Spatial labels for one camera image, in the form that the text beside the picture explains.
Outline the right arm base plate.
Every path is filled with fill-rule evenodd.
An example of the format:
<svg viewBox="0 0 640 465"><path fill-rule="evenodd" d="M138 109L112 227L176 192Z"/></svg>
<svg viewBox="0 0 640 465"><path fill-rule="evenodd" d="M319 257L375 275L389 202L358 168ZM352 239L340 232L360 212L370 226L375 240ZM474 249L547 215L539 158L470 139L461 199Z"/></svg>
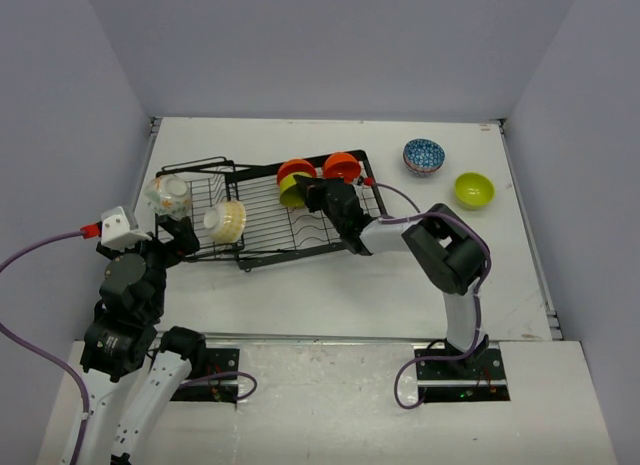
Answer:
<svg viewBox="0 0 640 465"><path fill-rule="evenodd" d="M511 399L501 350L490 345L470 366L420 360L416 365L418 398L430 403L507 402Z"/></svg>

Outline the blue patterned bowl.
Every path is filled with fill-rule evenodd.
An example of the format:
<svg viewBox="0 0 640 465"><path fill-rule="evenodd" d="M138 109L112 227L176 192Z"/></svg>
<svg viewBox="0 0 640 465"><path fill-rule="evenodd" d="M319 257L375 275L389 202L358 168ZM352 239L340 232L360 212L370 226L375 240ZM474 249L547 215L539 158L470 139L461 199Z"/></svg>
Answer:
<svg viewBox="0 0 640 465"><path fill-rule="evenodd" d="M414 175L427 177L438 171L444 164L444 149L429 139L413 139L403 148L403 161L406 168Z"/></svg>

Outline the white bowl yellow dots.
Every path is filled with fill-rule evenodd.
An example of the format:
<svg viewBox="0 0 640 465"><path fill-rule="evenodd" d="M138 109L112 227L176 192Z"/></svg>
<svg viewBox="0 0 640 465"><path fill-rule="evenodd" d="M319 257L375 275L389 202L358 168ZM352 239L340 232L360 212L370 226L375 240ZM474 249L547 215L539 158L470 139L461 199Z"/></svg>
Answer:
<svg viewBox="0 0 640 465"><path fill-rule="evenodd" d="M240 240L246 226L246 209L242 202L232 200L211 207L203 217L206 235L215 244L234 244Z"/></svg>

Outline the green bowl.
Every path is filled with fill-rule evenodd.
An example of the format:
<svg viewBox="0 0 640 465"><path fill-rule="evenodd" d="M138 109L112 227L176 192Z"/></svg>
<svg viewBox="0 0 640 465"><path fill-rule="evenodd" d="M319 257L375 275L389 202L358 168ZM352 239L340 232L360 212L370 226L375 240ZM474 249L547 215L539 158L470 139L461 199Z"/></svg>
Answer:
<svg viewBox="0 0 640 465"><path fill-rule="evenodd" d="M457 202L468 210L479 210L489 205L495 197L493 182L477 172L465 172L454 182Z"/></svg>
<svg viewBox="0 0 640 465"><path fill-rule="evenodd" d="M297 188L296 174L284 177L279 183L279 202L286 208L299 208L304 206L304 199Z"/></svg>

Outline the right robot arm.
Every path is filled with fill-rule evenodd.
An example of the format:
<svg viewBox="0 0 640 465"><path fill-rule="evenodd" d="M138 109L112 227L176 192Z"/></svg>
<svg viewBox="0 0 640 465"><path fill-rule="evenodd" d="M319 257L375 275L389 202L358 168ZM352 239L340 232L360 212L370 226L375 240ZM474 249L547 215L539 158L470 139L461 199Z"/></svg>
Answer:
<svg viewBox="0 0 640 465"><path fill-rule="evenodd" d="M405 218L373 217L361 208L355 187L342 179L297 175L295 182L306 208L323 212L352 254L413 255L444 298L445 352L432 359L459 378L477 371L488 346L479 296L491 270L486 242L443 203Z"/></svg>

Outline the orange bowl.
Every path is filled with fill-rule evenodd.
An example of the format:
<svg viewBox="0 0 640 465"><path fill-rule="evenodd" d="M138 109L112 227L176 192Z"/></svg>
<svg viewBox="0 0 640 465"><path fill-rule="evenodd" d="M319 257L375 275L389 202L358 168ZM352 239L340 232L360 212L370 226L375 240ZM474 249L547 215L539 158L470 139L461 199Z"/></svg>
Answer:
<svg viewBox="0 0 640 465"><path fill-rule="evenodd" d="M342 178L350 183L360 176L361 165L352 154L336 152L325 160L322 170L324 178Z"/></svg>
<svg viewBox="0 0 640 465"><path fill-rule="evenodd" d="M302 158L290 159L283 162L276 174L276 182L280 184L284 178L295 173L306 173L311 177L316 177L316 168L307 160Z"/></svg>

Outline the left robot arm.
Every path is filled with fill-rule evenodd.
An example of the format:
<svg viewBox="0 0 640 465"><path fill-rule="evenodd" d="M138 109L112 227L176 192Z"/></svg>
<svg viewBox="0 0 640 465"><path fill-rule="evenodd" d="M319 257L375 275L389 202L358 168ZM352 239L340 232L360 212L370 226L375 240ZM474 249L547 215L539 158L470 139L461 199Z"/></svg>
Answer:
<svg viewBox="0 0 640 465"><path fill-rule="evenodd" d="M157 222L170 241L140 231L121 207L82 230L86 237L99 237L96 250L109 263L93 322L84 335L82 370L67 370L80 389L81 407L61 459L64 464L136 463L179 385L207 368L203 335L174 327L161 340L149 379L134 400L127 399L157 337L167 270L200 248L189 218L164 215Z"/></svg>

